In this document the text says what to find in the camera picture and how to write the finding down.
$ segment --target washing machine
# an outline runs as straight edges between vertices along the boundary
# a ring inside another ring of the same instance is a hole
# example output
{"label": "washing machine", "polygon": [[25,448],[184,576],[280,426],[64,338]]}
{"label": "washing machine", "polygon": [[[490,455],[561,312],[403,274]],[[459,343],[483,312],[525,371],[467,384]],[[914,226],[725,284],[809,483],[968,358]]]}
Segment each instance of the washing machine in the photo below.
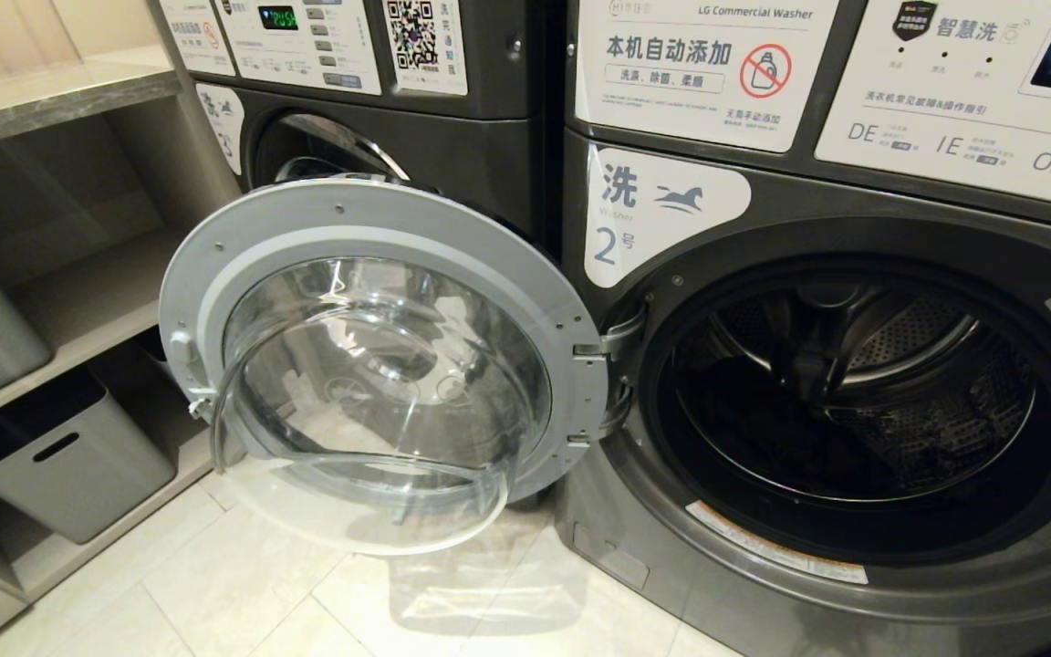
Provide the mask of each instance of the washing machine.
{"label": "washing machine", "polygon": [[242,190],[412,180],[557,256],[565,7],[555,0],[160,0]]}
{"label": "washing machine", "polygon": [[202,222],[162,340],[219,473],[410,554],[559,481],[744,654],[1051,646],[1051,3],[571,7],[563,258],[389,171]]}

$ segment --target qr code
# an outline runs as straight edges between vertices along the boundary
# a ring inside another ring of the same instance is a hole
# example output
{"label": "qr code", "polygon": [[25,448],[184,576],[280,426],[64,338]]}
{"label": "qr code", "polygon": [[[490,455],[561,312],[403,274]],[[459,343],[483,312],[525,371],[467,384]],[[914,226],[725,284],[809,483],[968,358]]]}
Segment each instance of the qr code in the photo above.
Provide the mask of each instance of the qr code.
{"label": "qr code", "polygon": [[436,73],[440,59],[431,0],[384,0],[384,5],[388,8],[396,66],[404,70]]}

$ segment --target white floor tile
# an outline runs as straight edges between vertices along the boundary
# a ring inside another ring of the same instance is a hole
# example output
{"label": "white floor tile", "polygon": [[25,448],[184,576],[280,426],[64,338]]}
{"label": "white floor tile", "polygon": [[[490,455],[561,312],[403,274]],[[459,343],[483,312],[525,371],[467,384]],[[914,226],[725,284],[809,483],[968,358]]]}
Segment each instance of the white floor tile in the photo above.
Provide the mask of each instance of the white floor tile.
{"label": "white floor tile", "polygon": [[680,620],[538,537],[465,645],[467,656],[663,656]]}
{"label": "white floor tile", "polygon": [[743,657],[687,623],[680,623],[667,657]]}
{"label": "white floor tile", "polygon": [[376,657],[456,654],[545,525],[508,511],[474,539],[415,557],[347,557],[314,596]]}
{"label": "white floor tile", "polygon": [[221,515],[222,509],[205,491],[187,489],[4,628],[0,656],[50,654]]}
{"label": "white floor tile", "polygon": [[304,598],[252,657],[371,657],[371,653],[322,604]]}
{"label": "white floor tile", "polygon": [[201,478],[201,488],[213,498],[213,501],[222,505],[222,509],[229,511],[238,504],[238,496],[230,489],[229,484],[221,478],[218,473],[209,473]]}
{"label": "white floor tile", "polygon": [[197,657],[241,657],[342,558],[240,504],[151,571],[145,586]]}
{"label": "white floor tile", "polygon": [[136,586],[105,607],[53,657],[189,657],[145,587]]}

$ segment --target bin handle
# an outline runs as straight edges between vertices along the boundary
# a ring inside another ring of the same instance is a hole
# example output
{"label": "bin handle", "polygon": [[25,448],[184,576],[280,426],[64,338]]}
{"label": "bin handle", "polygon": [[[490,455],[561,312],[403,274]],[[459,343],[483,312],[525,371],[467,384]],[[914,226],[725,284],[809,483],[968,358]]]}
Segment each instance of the bin handle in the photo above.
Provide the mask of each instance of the bin handle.
{"label": "bin handle", "polygon": [[63,448],[66,448],[66,446],[70,446],[74,442],[79,439],[80,432],[67,433],[66,436],[55,440],[54,444],[43,448],[40,453],[35,454],[35,456],[32,457],[32,460],[35,463],[45,461],[47,458],[55,456],[56,453],[62,452]]}

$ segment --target shelf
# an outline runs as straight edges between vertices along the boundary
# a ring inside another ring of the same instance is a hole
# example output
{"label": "shelf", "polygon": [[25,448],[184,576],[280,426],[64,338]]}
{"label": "shelf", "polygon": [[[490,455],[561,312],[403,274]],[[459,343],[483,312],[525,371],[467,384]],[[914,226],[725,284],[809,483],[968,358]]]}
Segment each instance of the shelf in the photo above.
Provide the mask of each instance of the shelf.
{"label": "shelf", "polygon": [[181,91],[160,45],[0,78],[0,139]]}
{"label": "shelf", "polygon": [[164,269],[180,241],[172,230],[147,232],[11,290],[55,355],[0,388],[0,407],[154,326]]}
{"label": "shelf", "polygon": [[162,448],[164,456],[176,461],[176,477],[90,542],[76,545],[0,502],[0,543],[26,601],[42,598],[141,520],[209,473],[212,468],[209,429],[204,422],[189,417],[184,397],[170,386],[167,382],[149,386],[135,394],[118,396],[118,401]]}

